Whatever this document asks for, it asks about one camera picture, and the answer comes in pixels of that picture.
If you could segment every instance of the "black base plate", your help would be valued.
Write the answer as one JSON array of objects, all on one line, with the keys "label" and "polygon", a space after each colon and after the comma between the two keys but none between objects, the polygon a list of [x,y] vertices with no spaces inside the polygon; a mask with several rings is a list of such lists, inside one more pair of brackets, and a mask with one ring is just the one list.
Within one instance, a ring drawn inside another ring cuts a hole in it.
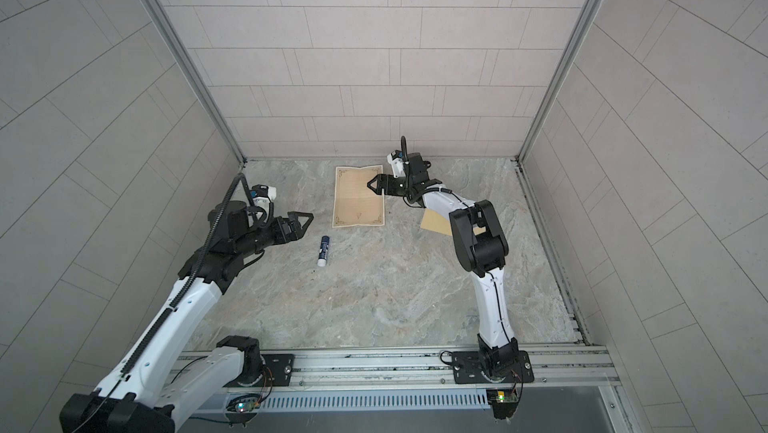
[{"label": "black base plate", "polygon": [[[264,365],[272,371],[274,382],[267,383],[267,385],[273,386],[288,386],[290,383],[290,373],[286,373],[286,367],[289,367],[288,371],[293,371],[293,355],[262,355],[264,357]],[[260,379],[249,388],[261,387],[264,384],[264,379]],[[226,388],[243,388],[237,381],[230,381],[226,385]]]},{"label": "black base plate", "polygon": [[[501,381],[491,381],[485,377],[480,368],[480,353],[477,351],[452,351],[451,356],[453,358],[453,365],[458,366],[453,369],[453,380],[456,385],[466,385],[469,383],[515,383],[518,381],[515,376],[510,373],[505,376]],[[520,375],[523,383],[532,383],[533,370],[525,368],[525,364],[531,364],[531,360],[528,358],[528,352],[520,350],[518,361],[512,365],[512,369]]]}]

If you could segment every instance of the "metal corner post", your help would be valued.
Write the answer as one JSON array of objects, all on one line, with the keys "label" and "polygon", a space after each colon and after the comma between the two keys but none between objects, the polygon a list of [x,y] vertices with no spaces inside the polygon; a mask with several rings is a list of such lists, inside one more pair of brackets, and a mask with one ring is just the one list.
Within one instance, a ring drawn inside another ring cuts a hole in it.
[{"label": "metal corner post", "polygon": [[568,73],[568,69],[574,62],[576,54],[581,47],[581,43],[587,36],[587,31],[589,31],[589,27],[592,25],[594,16],[597,15],[598,9],[600,8],[600,3],[602,1],[603,0],[586,0],[584,2],[581,13],[576,20],[576,25],[571,32],[571,37],[568,39],[568,43],[565,45],[563,55],[560,57],[560,62],[558,63],[557,68],[554,70],[552,80],[547,86],[547,91],[544,93],[542,103],[539,105],[538,112],[536,112],[536,116],[531,123],[531,129],[528,131],[528,134],[525,136],[525,140],[523,141],[522,149],[518,155],[518,161],[521,165],[523,165],[523,162],[531,152],[531,147],[533,146],[533,142],[536,139],[538,132],[542,130],[544,119],[546,118],[549,110],[552,108],[554,99],[558,96],[560,87],[565,80],[565,75]]},{"label": "metal corner post", "polygon": [[214,99],[210,96],[208,88],[203,82],[203,78],[200,76],[200,73],[197,71],[197,68],[187,53],[187,49],[184,48],[184,46],[181,44],[179,35],[176,33],[176,30],[174,30],[173,25],[171,25],[170,20],[168,19],[168,16],[163,9],[163,6],[158,0],[140,1],[144,6],[144,9],[147,10],[147,13],[152,19],[155,27],[157,27],[160,36],[165,41],[166,45],[168,45],[170,53],[173,54],[174,58],[176,58],[176,63],[179,65],[182,73],[187,78],[187,81],[192,87],[192,91],[195,93],[195,96],[197,96],[198,100],[200,100],[200,104],[203,106],[203,108],[205,108],[205,111],[210,116],[210,119],[214,121],[216,130],[218,130],[219,133],[224,136],[224,139],[229,144],[230,150],[232,150],[232,153],[235,155],[237,161],[242,167],[246,160],[245,156],[243,155],[243,151],[240,150],[240,146],[235,141],[229,127],[227,127],[226,122],[224,121],[224,117],[221,115],[221,112],[219,112]]}]

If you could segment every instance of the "gray tile wall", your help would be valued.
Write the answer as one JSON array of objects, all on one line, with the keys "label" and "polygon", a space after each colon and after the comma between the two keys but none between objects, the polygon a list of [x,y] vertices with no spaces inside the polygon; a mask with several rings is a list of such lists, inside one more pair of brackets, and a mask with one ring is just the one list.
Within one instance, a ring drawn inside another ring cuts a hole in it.
[{"label": "gray tile wall", "polygon": [[161,1],[248,156],[377,158],[517,154],[584,3]]},{"label": "gray tile wall", "polygon": [[0,430],[49,433],[239,165],[139,0],[0,0],[0,64]]},{"label": "gray tile wall", "polygon": [[766,16],[603,0],[524,162],[646,431],[768,428]]}]

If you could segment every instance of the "marble surface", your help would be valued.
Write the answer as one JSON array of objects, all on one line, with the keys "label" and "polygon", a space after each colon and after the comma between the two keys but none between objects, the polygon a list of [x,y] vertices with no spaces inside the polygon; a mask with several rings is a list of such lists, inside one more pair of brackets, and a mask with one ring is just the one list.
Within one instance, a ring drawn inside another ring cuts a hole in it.
[{"label": "marble surface", "polygon": [[[187,349],[212,348],[226,335],[256,337],[264,349],[476,344],[472,273],[458,264],[449,236],[419,228],[421,210],[386,198],[385,226],[331,228],[336,166],[371,164],[337,158],[246,165],[250,184],[277,188],[276,214],[306,211],[315,219],[302,240],[268,248],[240,273]],[[465,198],[494,204],[509,243],[504,285],[518,341],[575,341],[512,162],[435,158],[429,173]],[[324,268],[316,265],[322,235],[331,238]]]}]

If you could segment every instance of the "sheet of paper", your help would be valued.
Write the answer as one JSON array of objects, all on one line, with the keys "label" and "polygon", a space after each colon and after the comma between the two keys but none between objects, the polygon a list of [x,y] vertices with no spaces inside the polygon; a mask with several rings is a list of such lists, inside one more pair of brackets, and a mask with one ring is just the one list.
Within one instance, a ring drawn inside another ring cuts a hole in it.
[{"label": "sheet of paper", "polygon": [[[443,235],[453,236],[451,233],[451,222],[447,218],[441,216],[435,210],[424,210],[424,217],[422,218],[422,228],[442,233]],[[485,227],[475,227],[475,235],[485,231]]]},{"label": "sheet of paper", "polygon": [[384,195],[377,195],[368,188],[368,182],[382,171],[382,165],[336,167],[331,227],[381,227],[384,224]]}]

